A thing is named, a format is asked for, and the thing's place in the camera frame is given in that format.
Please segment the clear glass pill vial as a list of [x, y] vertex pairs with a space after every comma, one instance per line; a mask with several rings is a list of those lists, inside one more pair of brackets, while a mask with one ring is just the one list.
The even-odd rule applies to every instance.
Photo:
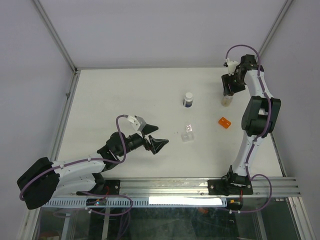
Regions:
[[233, 101], [233, 96], [234, 96], [233, 93], [224, 95], [221, 100], [221, 105], [224, 107], [228, 107], [231, 104], [231, 102]]

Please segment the orange pill organizer box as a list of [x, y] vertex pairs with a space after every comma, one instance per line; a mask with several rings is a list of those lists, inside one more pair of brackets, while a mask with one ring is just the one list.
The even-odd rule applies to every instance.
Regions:
[[228, 129], [232, 123], [225, 117], [221, 117], [218, 121], [218, 124], [221, 125], [223, 128]]

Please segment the clear pill organizer box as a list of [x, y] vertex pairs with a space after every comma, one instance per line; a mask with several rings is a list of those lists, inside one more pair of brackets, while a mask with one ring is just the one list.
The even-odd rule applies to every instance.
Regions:
[[189, 122], [186, 122], [184, 125], [184, 129], [181, 133], [181, 139], [184, 143], [192, 142], [195, 140], [193, 127]]

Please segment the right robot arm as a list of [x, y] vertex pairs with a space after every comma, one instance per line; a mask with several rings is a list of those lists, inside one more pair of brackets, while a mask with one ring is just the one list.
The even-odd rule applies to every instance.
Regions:
[[241, 119], [243, 138], [239, 152], [221, 178], [219, 190], [225, 196], [251, 195], [251, 165], [261, 143], [273, 132], [282, 103], [269, 91], [264, 69], [254, 55], [246, 54], [240, 62], [226, 58], [224, 66], [227, 68], [227, 74], [221, 77], [224, 97], [248, 90], [250, 99]]

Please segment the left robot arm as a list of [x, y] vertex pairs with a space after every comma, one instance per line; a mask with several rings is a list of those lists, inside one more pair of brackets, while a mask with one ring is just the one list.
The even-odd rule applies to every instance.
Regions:
[[50, 161], [47, 157], [38, 159], [18, 180], [19, 198], [29, 210], [44, 206], [54, 197], [71, 194], [107, 195], [107, 183], [103, 172], [110, 171], [123, 163], [127, 154], [143, 147], [157, 154], [167, 139], [157, 139], [151, 133], [159, 128], [147, 125], [147, 131], [125, 136], [116, 131], [97, 150], [97, 155], [74, 161]]

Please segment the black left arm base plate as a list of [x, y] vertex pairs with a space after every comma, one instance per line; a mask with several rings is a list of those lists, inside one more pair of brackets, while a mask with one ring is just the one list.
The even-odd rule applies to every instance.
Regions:
[[92, 190], [88, 190], [88, 193], [94, 195], [118, 195], [120, 193], [119, 179], [106, 179], [104, 183], [96, 184]]

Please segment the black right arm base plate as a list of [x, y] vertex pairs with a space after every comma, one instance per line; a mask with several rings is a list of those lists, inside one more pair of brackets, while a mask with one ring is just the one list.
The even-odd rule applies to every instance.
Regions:
[[232, 184], [228, 184], [223, 179], [209, 179], [207, 181], [208, 194], [210, 196], [213, 195], [222, 195], [222, 196], [230, 196], [230, 195], [253, 195], [253, 188], [248, 188], [247, 186], [235, 186]]

